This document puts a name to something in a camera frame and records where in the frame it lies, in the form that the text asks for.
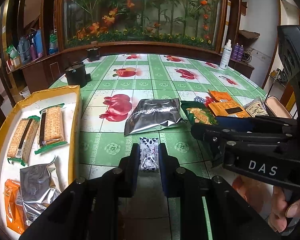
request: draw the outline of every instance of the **green snack package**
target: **green snack package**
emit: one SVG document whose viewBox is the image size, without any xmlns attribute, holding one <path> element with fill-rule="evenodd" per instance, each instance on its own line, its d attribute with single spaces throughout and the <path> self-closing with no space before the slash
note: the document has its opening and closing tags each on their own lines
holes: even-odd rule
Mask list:
<svg viewBox="0 0 300 240">
<path fill-rule="evenodd" d="M 59 145 L 67 144 L 63 130 L 61 107 L 64 104 L 50 106 L 40 111 L 38 144 L 35 154 L 46 152 Z"/>
<path fill-rule="evenodd" d="M 211 111 L 200 102 L 181 101 L 181 108 L 192 125 L 194 123 L 218 124 Z"/>
</svg>

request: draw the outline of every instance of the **orange snack package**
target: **orange snack package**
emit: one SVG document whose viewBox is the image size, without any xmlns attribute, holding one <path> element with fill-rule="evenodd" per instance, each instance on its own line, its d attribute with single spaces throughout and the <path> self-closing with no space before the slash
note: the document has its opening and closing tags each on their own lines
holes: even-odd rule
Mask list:
<svg viewBox="0 0 300 240">
<path fill-rule="evenodd" d="M 234 101 L 228 92 L 210 91 L 211 96 L 218 102 Z"/>
<path fill-rule="evenodd" d="M 215 116 L 250 117 L 250 115 L 236 101 L 209 103 Z"/>
<path fill-rule="evenodd" d="M 23 223 L 23 207 L 20 199 L 17 200 L 18 204 L 16 204 L 17 195 L 20 197 L 19 187 L 19 182 L 12 179 L 6 180 L 5 207 L 7 226 L 18 234 L 22 234 L 25 231 L 25 226 Z"/>
</svg>

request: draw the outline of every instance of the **silver foil package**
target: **silver foil package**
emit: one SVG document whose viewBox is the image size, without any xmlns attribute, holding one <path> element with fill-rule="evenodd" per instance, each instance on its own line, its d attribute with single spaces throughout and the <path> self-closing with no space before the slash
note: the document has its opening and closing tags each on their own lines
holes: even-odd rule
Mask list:
<svg viewBox="0 0 300 240">
<path fill-rule="evenodd" d="M 54 161 L 55 158 L 48 164 L 20 169 L 20 190 L 28 226 L 61 194 Z"/>
<path fill-rule="evenodd" d="M 124 136 L 132 133 L 161 130 L 183 122 L 180 101 L 174 99 L 142 99 L 127 119 Z"/>
</svg>

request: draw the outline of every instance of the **small snack packet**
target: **small snack packet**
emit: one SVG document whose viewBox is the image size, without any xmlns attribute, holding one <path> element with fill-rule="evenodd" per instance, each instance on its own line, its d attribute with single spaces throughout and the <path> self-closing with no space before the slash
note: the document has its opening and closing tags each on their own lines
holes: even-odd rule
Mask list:
<svg viewBox="0 0 300 240">
<path fill-rule="evenodd" d="M 210 91 L 209 93 L 217 102 L 230 102 L 234 101 L 228 92 Z"/>
<path fill-rule="evenodd" d="M 216 116 L 250 117 L 250 115 L 236 101 L 210 103 L 209 107 Z"/>
<path fill-rule="evenodd" d="M 268 116 L 261 97 L 255 98 L 253 101 L 243 107 L 252 117 L 255 117 L 256 115 Z"/>
<path fill-rule="evenodd" d="M 159 170 L 159 139 L 158 138 L 140 138 L 140 171 Z"/>
<path fill-rule="evenodd" d="M 59 145 L 67 144 L 63 131 L 61 107 L 64 104 L 50 106 L 40 111 L 38 144 L 35 154 L 50 150 Z"/>
<path fill-rule="evenodd" d="M 28 163 L 31 147 L 35 139 L 40 117 L 33 115 L 20 120 L 12 137 L 7 159 L 8 162 L 19 162 L 22 166 Z"/>
<path fill-rule="evenodd" d="M 201 102 L 181 101 L 181 108 L 192 125 L 194 123 L 218 124 L 211 111 Z"/>
<path fill-rule="evenodd" d="M 23 223 L 23 203 L 19 191 L 20 183 L 12 179 L 5 182 L 5 208 L 7 227 L 22 234 L 25 231 Z"/>
</svg>

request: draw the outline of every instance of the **purple bottle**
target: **purple bottle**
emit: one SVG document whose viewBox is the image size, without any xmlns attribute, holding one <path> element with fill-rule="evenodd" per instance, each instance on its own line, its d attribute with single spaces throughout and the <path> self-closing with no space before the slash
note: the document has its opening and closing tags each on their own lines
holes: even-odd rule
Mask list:
<svg viewBox="0 0 300 240">
<path fill-rule="evenodd" d="M 237 53 L 239 52 L 240 45 L 237 43 L 234 45 L 232 50 L 231 59 L 237 59 Z"/>
<path fill-rule="evenodd" d="M 239 47 L 239 51 L 237 53 L 237 61 L 241 61 L 243 53 L 244 53 L 244 48 L 243 48 L 243 45 L 241 45 L 241 47 Z"/>
</svg>

